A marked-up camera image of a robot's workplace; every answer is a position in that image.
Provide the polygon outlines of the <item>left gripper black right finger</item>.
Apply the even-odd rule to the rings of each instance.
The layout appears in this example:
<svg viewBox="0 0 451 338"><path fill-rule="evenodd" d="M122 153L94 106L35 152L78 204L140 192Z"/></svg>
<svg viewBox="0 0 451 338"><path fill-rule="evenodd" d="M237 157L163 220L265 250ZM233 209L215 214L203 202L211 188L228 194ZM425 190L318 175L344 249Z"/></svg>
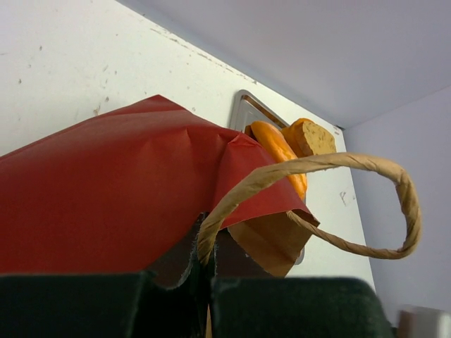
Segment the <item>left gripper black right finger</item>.
<svg viewBox="0 0 451 338"><path fill-rule="evenodd" d="M216 237L212 337L392 337L373 289L350 277L274 277L231 237Z"/></svg>

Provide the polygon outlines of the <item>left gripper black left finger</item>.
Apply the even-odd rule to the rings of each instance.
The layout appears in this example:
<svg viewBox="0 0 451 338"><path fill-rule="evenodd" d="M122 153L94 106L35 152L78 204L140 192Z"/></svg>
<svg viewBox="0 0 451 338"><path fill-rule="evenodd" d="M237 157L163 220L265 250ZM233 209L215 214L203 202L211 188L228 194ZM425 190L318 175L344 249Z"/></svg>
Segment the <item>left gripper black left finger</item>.
<svg viewBox="0 0 451 338"><path fill-rule="evenodd" d="M185 271L162 285L150 268L133 273L2 275L2 337L203 337L208 298L194 240L182 242Z"/></svg>

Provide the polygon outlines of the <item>red paper bag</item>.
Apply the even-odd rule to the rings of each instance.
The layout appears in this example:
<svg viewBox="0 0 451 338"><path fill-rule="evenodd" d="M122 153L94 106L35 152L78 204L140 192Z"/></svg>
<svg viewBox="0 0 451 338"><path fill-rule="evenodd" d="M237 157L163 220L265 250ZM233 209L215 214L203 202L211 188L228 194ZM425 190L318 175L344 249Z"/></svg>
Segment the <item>red paper bag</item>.
<svg viewBox="0 0 451 338"><path fill-rule="evenodd" d="M171 284L187 266L182 242L201 213L194 249L213 257L219 232L246 200L288 178L338 167L373 171L395 184L407 235L399 249L354 244L293 211L309 234L360 256L400 259L421 235L407 172L373 156L307 156L254 169L230 189L224 160L239 132L153 96L78 123L1 157L1 272L121 273L153 268Z"/></svg>

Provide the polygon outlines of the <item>golden oval bread roll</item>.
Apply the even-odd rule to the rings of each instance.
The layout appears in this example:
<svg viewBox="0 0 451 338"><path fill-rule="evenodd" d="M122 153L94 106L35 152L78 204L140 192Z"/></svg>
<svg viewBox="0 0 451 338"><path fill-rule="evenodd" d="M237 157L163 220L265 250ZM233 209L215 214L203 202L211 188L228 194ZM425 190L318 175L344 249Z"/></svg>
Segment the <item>golden oval bread roll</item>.
<svg viewBox="0 0 451 338"><path fill-rule="evenodd" d="M256 121L250 125L250 130L258 143L265 148L276 163L298 159L290 145L285 141L281 131L272 124L264 121ZM307 175L288 175L288 180L300 199L304 201L307 194Z"/></svg>

